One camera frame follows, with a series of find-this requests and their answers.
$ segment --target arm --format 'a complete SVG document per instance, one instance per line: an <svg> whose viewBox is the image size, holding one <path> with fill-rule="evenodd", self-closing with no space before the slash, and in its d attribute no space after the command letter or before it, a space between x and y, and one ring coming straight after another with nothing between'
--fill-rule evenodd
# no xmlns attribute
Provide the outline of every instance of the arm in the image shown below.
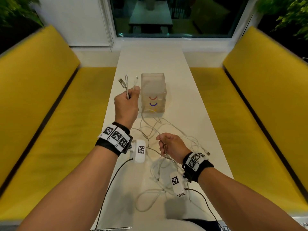
<svg viewBox="0 0 308 231"><path fill-rule="evenodd" d="M191 151L179 136L164 133L156 137L161 155L167 153L182 164ZM233 231L304 231L286 212L247 186L229 178L215 168L205 168L198 183L223 221Z"/></svg>
<svg viewBox="0 0 308 231"><path fill-rule="evenodd" d="M131 128L138 114L139 87L115 97L115 122ZM118 156L95 146L85 159L56 185L23 220L18 231L88 231L93 225Z"/></svg>

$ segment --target hand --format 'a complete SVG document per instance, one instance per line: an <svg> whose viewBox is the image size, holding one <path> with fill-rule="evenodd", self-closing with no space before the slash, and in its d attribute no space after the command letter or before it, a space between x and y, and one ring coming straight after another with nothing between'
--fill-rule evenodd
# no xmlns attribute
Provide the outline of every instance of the hand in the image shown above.
<svg viewBox="0 0 308 231"><path fill-rule="evenodd" d="M115 122L131 129L138 115L138 98L140 87L135 86L135 89L129 89L131 98L128 100L126 91L115 97Z"/></svg>
<svg viewBox="0 0 308 231"><path fill-rule="evenodd" d="M177 135L163 133L158 135L156 140L159 140L160 154L162 156L169 154L179 164L183 164L184 157L191 152L191 150L185 146L183 140Z"/></svg>

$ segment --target yellow bench cushion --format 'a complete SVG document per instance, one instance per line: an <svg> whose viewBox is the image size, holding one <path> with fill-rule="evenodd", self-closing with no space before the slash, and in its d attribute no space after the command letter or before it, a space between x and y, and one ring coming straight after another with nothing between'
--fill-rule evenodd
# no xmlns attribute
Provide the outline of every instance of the yellow bench cushion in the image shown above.
<svg viewBox="0 0 308 231"><path fill-rule="evenodd" d="M308 190L308 64L251 27L224 66Z"/></svg>
<svg viewBox="0 0 308 231"><path fill-rule="evenodd" d="M0 186L78 65L52 26L0 58Z"/></svg>
<svg viewBox="0 0 308 231"><path fill-rule="evenodd" d="M0 221L22 220L91 151L116 68L82 68L0 198Z"/></svg>
<svg viewBox="0 0 308 231"><path fill-rule="evenodd" d="M221 68L190 68L234 179L287 212L308 205Z"/></svg>

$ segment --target transparent plastic box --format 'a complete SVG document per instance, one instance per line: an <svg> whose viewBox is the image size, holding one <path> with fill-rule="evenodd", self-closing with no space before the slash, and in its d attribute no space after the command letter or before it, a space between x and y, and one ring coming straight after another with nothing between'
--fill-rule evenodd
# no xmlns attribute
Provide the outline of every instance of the transparent plastic box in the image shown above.
<svg viewBox="0 0 308 231"><path fill-rule="evenodd" d="M143 112L163 113L166 106L166 81L163 73L141 74L141 102Z"/></svg>

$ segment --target glass pane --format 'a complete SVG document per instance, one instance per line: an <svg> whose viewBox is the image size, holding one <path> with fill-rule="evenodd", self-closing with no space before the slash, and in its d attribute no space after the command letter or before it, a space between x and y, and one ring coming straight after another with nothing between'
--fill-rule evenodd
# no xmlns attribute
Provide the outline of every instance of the glass pane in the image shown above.
<svg viewBox="0 0 308 231"><path fill-rule="evenodd" d="M110 0L117 37L231 38L248 0Z"/></svg>

